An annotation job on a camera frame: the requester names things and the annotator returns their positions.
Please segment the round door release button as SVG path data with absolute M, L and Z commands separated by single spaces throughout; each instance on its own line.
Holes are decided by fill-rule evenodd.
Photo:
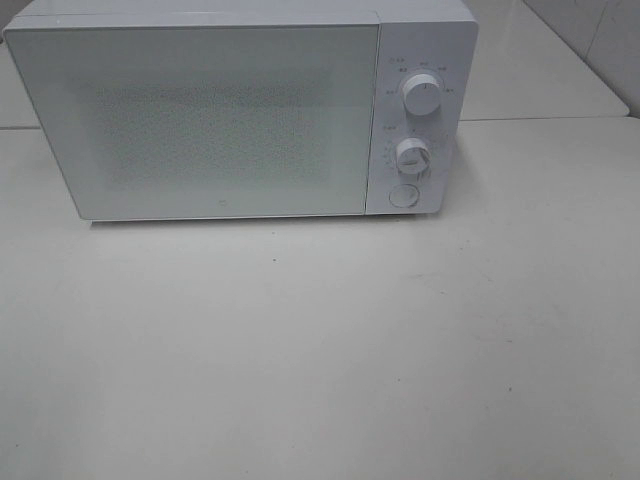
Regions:
M 420 198 L 420 191 L 415 185 L 402 184 L 392 188 L 389 202 L 396 208 L 412 208 Z

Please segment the white dial knob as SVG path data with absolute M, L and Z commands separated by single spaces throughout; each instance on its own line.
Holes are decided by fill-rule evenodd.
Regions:
M 427 116 L 441 103 L 443 85 L 430 72 L 417 73 L 407 78 L 401 86 L 405 110 L 415 116 Z
M 406 138 L 395 149 L 397 170 L 404 175 L 420 175 L 429 169 L 431 154 L 428 145 L 419 138 Z

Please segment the white microwave oven body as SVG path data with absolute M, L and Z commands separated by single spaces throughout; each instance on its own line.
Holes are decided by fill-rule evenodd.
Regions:
M 354 25 L 374 25 L 378 29 L 364 211 L 351 215 L 200 219 L 437 212 L 444 197 L 478 36 L 477 21 L 460 1 L 34 1 L 8 23 L 3 37 L 8 46 L 8 33 L 23 30 Z M 441 103 L 430 115 L 415 116 L 405 110 L 401 86 L 407 78 L 424 72 L 441 80 Z M 419 138 L 429 147 L 431 164 L 420 175 L 404 175 L 396 168 L 395 149 L 406 138 Z M 402 184 L 415 185 L 420 191 L 419 202 L 412 208 L 396 208 L 389 202 L 392 188 Z

